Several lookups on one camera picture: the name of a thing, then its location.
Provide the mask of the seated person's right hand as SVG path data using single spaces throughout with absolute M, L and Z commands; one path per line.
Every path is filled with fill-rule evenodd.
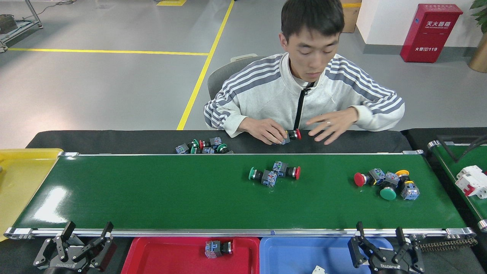
M 281 144 L 286 138 L 284 128 L 275 120 L 254 119 L 245 117 L 237 128 L 240 132 L 248 132 L 252 137 L 267 145 Z

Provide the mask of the seated person's left hand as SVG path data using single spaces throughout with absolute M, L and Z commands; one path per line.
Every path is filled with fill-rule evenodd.
M 329 145 L 356 123 L 358 118 L 358 111 L 354 107 L 315 116 L 306 122 L 307 125 L 317 124 L 308 135 L 312 136 L 315 142 Z

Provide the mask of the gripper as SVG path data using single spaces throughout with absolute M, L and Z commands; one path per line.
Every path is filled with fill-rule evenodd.
M 33 266 L 43 269 L 44 274 L 86 274 L 90 267 L 104 272 L 117 248 L 111 235 L 113 227 L 107 222 L 101 236 L 86 244 L 78 253 L 79 262 L 74 262 L 68 255 L 68 240 L 75 229 L 70 221 L 62 232 L 43 242 Z
M 364 234 L 362 222 L 356 225 L 348 249 L 355 268 L 367 262 L 372 274 L 420 274 L 425 271 L 421 248 L 406 238 L 401 227 L 395 230 L 399 250 L 386 256 Z

